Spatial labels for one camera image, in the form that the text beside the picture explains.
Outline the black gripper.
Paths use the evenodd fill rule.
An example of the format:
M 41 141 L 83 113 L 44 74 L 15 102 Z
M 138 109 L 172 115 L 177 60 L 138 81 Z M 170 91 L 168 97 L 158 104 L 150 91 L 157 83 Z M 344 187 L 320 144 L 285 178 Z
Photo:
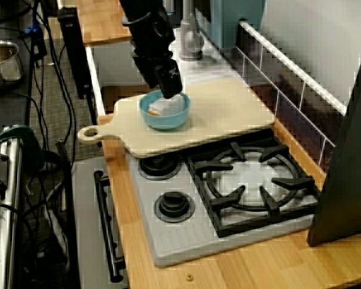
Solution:
M 170 51 L 159 54 L 147 54 L 138 49 L 135 42 L 132 58 L 146 84 L 151 88 L 161 89 L 165 99 L 170 99 L 183 89 L 181 74 L 177 62 Z

